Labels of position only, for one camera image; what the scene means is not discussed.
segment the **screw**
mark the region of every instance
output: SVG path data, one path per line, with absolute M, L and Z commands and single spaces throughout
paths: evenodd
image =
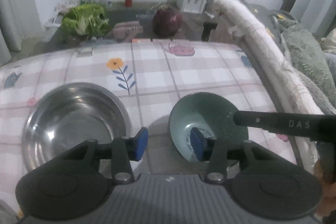
M 224 179 L 224 175 L 221 174 L 221 173 L 213 172 L 213 173 L 209 173 L 207 175 L 207 178 L 208 178 L 208 180 L 218 182 L 218 181 L 221 181 L 221 180 Z
M 118 181 L 128 181 L 131 178 L 131 175 L 126 172 L 119 172 L 114 177 Z

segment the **green vegetable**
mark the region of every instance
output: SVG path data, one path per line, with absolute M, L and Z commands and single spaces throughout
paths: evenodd
M 71 8 L 62 20 L 62 27 L 68 32 L 90 37 L 103 37 L 107 34 L 109 20 L 104 7 L 99 4 L 83 4 Z

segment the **red onion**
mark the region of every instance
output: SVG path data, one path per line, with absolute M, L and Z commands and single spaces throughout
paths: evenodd
M 172 8 L 160 9 L 152 23 L 155 34 L 160 37 L 173 37 L 181 27 L 182 16 Z

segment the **checkered tablecloth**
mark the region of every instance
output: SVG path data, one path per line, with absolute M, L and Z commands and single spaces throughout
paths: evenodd
M 132 121 L 133 134 L 145 126 L 150 139 L 136 173 L 179 173 L 180 163 L 167 132 L 169 114 L 182 97 L 207 91 L 221 95 L 239 110 L 275 111 L 275 107 L 245 54 L 236 46 L 220 43 L 154 40 L 100 46 L 91 56 L 78 57 L 75 50 L 44 54 L 0 68 L 0 199 L 18 209 L 15 186 L 26 173 L 21 157 L 22 128 L 36 102 L 57 86 L 91 82 L 117 95 Z M 175 56 L 174 45 L 194 47 L 194 56 Z M 111 58 L 127 65 L 126 76 L 135 85 L 130 94 L 118 84 L 118 74 L 106 66 Z M 4 88 L 10 75 L 20 75 L 15 85 Z M 249 138 L 285 159 L 295 162 L 289 142 L 275 134 L 249 128 Z

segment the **stainless steel bowl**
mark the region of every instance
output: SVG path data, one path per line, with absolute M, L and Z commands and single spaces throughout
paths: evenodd
M 23 160 L 30 171 L 87 139 L 110 143 L 130 134 L 128 113 L 112 92 L 90 83 L 68 84 L 45 95 L 30 115 Z

